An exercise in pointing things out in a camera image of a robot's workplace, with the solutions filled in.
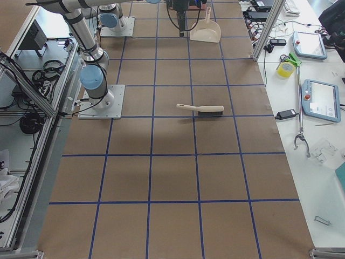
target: power adapter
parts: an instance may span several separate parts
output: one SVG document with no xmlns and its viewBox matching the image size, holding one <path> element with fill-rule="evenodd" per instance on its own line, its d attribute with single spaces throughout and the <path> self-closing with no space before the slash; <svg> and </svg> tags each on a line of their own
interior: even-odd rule
<svg viewBox="0 0 345 259">
<path fill-rule="evenodd" d="M 285 119 L 289 119 L 289 118 L 294 118 L 294 117 L 296 117 L 296 115 L 298 115 L 298 113 L 296 113 L 296 111 L 294 109 L 291 109 L 291 110 L 278 112 L 277 116 L 275 116 L 274 118 L 276 120 L 285 120 Z"/>
<path fill-rule="evenodd" d="M 268 53 L 271 53 L 274 49 L 274 45 L 272 44 L 267 44 L 266 46 L 264 46 L 264 50 L 266 50 Z"/>
</svg>

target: white dustpan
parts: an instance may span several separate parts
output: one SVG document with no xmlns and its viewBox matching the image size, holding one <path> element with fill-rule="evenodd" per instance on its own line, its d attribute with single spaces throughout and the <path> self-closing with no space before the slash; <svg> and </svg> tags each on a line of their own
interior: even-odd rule
<svg viewBox="0 0 345 259">
<path fill-rule="evenodd" d="M 206 9 L 206 19 L 200 20 L 193 30 L 190 31 L 189 38 L 191 40 L 198 40 L 200 42 L 215 42 L 220 41 L 220 27 L 210 20 L 211 8 Z"/>
</svg>

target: brown paper floor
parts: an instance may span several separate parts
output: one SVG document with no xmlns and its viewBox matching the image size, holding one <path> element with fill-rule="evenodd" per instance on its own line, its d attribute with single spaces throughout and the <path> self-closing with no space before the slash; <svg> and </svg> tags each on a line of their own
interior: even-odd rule
<svg viewBox="0 0 345 259">
<path fill-rule="evenodd" d="M 179 38 L 163 3 L 122 5 L 134 37 L 102 47 L 108 82 L 126 84 L 123 118 L 73 118 L 38 245 L 47 259 L 309 258 L 239 5 L 209 5 L 220 44 Z M 225 111 L 200 118 L 177 103 Z"/>
<path fill-rule="evenodd" d="M 0 1 L 0 48 L 7 52 L 27 15 L 31 11 L 30 0 L 1 0 Z"/>
</svg>

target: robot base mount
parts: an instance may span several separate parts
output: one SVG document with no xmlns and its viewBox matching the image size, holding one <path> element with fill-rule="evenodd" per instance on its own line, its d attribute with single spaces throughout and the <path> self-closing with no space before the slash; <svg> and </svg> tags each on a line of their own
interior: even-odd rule
<svg viewBox="0 0 345 259">
<path fill-rule="evenodd" d="M 92 107 L 90 102 L 84 102 L 80 106 L 80 110 L 87 109 L 86 111 L 78 114 L 79 119 L 120 119 L 122 113 L 123 97 L 125 95 L 125 85 L 108 85 L 108 94 L 114 96 L 112 103 L 105 108 Z M 83 98 L 88 98 L 85 91 Z"/>
<path fill-rule="evenodd" d="M 101 37 L 104 38 L 115 38 L 115 37 L 125 37 L 125 36 L 133 36 L 134 31 L 134 17 L 124 17 L 126 18 L 126 27 L 121 31 L 113 31 L 108 27 L 103 27 L 101 30 Z"/>
</svg>

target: cleaning brush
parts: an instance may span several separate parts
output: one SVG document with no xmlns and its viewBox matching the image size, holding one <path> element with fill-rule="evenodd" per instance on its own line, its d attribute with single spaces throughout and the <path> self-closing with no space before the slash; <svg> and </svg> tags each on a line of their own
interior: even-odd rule
<svg viewBox="0 0 345 259">
<path fill-rule="evenodd" d="M 186 104 L 176 104 L 177 108 L 198 112 L 198 116 L 202 117 L 213 117 L 222 116 L 224 111 L 224 106 L 213 105 L 213 106 L 191 106 Z"/>
</svg>

